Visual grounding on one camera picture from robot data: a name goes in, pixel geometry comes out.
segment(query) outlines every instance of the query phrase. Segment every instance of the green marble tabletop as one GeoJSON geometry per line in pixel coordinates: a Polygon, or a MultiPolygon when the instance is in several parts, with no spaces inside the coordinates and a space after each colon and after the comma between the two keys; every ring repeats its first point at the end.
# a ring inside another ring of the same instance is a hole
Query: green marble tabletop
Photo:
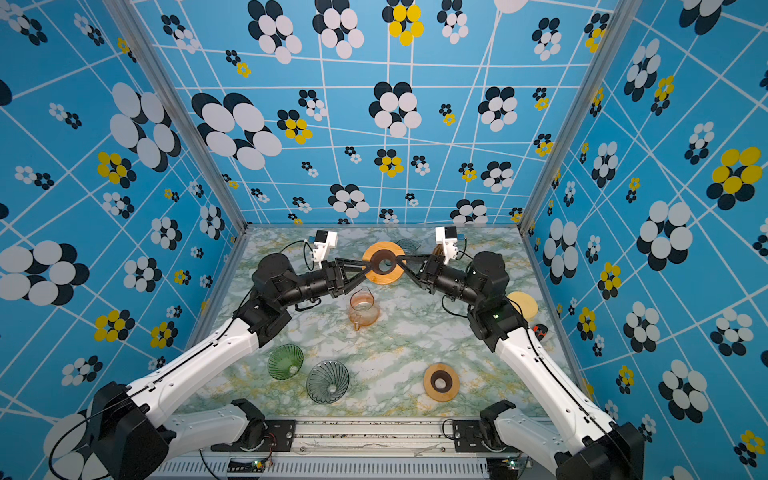
{"type": "MultiPolygon", "coordinates": [[[[251,274],[268,253],[288,243],[314,235],[315,228],[256,228],[230,285],[214,329],[240,304],[252,286],[251,274]]],[[[397,242],[409,238],[421,243],[418,253],[435,246],[435,229],[429,227],[347,227],[336,230],[339,244],[329,258],[362,259],[375,242],[397,242]]],[[[520,290],[538,301],[539,313],[531,324],[543,323],[549,333],[542,344],[570,375],[565,356],[536,282],[533,269],[515,228],[459,228],[468,239],[467,253],[483,250],[505,258],[510,277],[508,292],[520,290]]],[[[302,244],[286,250],[294,270],[306,271],[302,244]]],[[[464,268],[469,258],[452,262],[464,268]]],[[[249,399],[267,415],[397,415],[477,416],[485,407],[508,399],[531,416],[545,416],[517,375],[485,344],[475,338],[466,319],[450,316],[440,306],[441,295],[429,295],[405,276],[391,285],[366,281],[379,303],[381,316],[359,332],[347,315],[349,296],[332,299],[306,312],[291,309],[293,319],[272,342],[254,354],[227,367],[191,396],[179,412],[198,412],[226,405],[233,399],[249,399]],[[270,377],[266,362],[271,350],[280,345],[298,345],[304,353],[301,370],[291,379],[270,377]],[[346,394],[330,405],[313,402],[306,393],[306,377],[318,362],[336,359],[349,370],[346,394]],[[433,363],[450,365],[458,374],[460,390],[450,402],[430,399],[424,390],[424,372],[433,363]]],[[[462,303],[446,299],[454,312],[466,314],[462,303]]]]}

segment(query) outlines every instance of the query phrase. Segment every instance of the blue patterned wall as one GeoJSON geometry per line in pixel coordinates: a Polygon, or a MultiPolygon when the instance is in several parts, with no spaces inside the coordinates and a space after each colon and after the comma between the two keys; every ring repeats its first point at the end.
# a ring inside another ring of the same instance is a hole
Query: blue patterned wall
{"type": "Polygon", "coordinates": [[[0,18],[0,478],[53,478],[96,389],[183,351],[236,233],[101,2],[0,18]]]}
{"type": "Polygon", "coordinates": [[[616,4],[133,2],[254,223],[519,220],[616,4]]]}
{"type": "Polygon", "coordinates": [[[768,478],[766,23],[644,0],[524,233],[645,478],[768,478]]]}

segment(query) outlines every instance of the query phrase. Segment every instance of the metal base plate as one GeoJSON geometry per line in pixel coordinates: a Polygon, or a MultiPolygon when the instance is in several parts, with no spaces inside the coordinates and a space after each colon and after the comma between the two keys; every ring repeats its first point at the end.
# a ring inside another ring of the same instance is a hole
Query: metal base plate
{"type": "MultiPolygon", "coordinates": [[[[290,452],[291,445],[293,445],[293,433],[296,431],[296,420],[264,420],[264,423],[266,423],[265,440],[252,452],[268,452],[270,450],[270,433],[275,435],[277,439],[277,444],[272,447],[273,452],[290,452]]],[[[212,452],[245,452],[241,446],[238,442],[232,445],[220,443],[212,445],[210,450],[212,452]]]]}
{"type": "Polygon", "coordinates": [[[480,433],[480,421],[478,420],[454,420],[453,421],[453,445],[459,453],[519,453],[513,447],[489,449],[482,441],[480,433]]]}

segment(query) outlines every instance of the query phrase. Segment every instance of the round wooden coaster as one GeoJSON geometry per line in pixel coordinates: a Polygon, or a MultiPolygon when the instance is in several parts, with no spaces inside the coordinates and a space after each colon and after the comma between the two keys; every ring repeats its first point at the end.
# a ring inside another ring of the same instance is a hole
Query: round wooden coaster
{"type": "Polygon", "coordinates": [[[453,400],[458,394],[458,375],[454,369],[444,363],[430,365],[424,372],[424,390],[429,398],[438,402],[453,400]],[[442,388],[438,388],[435,384],[439,379],[445,382],[442,388]]]}
{"type": "Polygon", "coordinates": [[[524,292],[512,292],[507,298],[517,303],[522,308],[523,318],[530,320],[538,313],[538,303],[536,300],[524,292]]]}
{"type": "Polygon", "coordinates": [[[368,280],[379,285],[388,285],[403,274],[402,268],[395,263],[395,257],[405,255],[400,245],[393,242],[377,242],[362,255],[362,259],[371,262],[373,271],[366,273],[368,280]]]}

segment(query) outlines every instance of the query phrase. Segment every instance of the yellow circle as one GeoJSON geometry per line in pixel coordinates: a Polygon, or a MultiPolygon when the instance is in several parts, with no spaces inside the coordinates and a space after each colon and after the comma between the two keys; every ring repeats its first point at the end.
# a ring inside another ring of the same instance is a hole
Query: yellow circle
{"type": "Polygon", "coordinates": [[[763,177],[763,169],[757,165],[750,165],[741,172],[741,180],[745,184],[754,184],[763,177]]]}
{"type": "Polygon", "coordinates": [[[402,22],[406,19],[406,16],[408,15],[408,11],[406,10],[406,7],[403,5],[397,5],[394,10],[392,11],[392,14],[395,16],[395,20],[398,22],[402,22]]]}
{"type": "Polygon", "coordinates": [[[408,45],[413,43],[413,33],[410,31],[404,31],[402,34],[400,34],[400,43],[403,47],[407,47],[408,45]]]}
{"type": "Polygon", "coordinates": [[[739,177],[731,177],[723,182],[723,190],[729,194],[735,194],[737,191],[739,191],[742,185],[743,182],[739,177]]]}
{"type": "Polygon", "coordinates": [[[402,25],[400,25],[399,22],[392,22],[389,24],[389,34],[391,36],[398,38],[401,33],[402,33],[402,25]]]}
{"type": "Polygon", "coordinates": [[[730,177],[730,169],[728,167],[718,167],[712,172],[712,181],[716,184],[722,184],[730,177]]]}
{"type": "Polygon", "coordinates": [[[749,147],[741,152],[742,165],[754,165],[760,159],[760,149],[758,147],[749,147]]]}
{"type": "Polygon", "coordinates": [[[411,5],[408,7],[408,20],[415,22],[422,17],[422,10],[418,5],[411,5]]]}
{"type": "Polygon", "coordinates": [[[732,167],[733,165],[736,164],[737,161],[739,161],[739,156],[740,156],[739,151],[735,148],[731,148],[730,150],[728,150],[726,153],[723,154],[723,160],[722,160],[723,165],[725,165],[726,167],[732,167]]]}
{"type": "Polygon", "coordinates": [[[414,37],[424,35],[424,24],[421,22],[413,22],[413,25],[411,25],[411,33],[413,33],[414,37]]]}

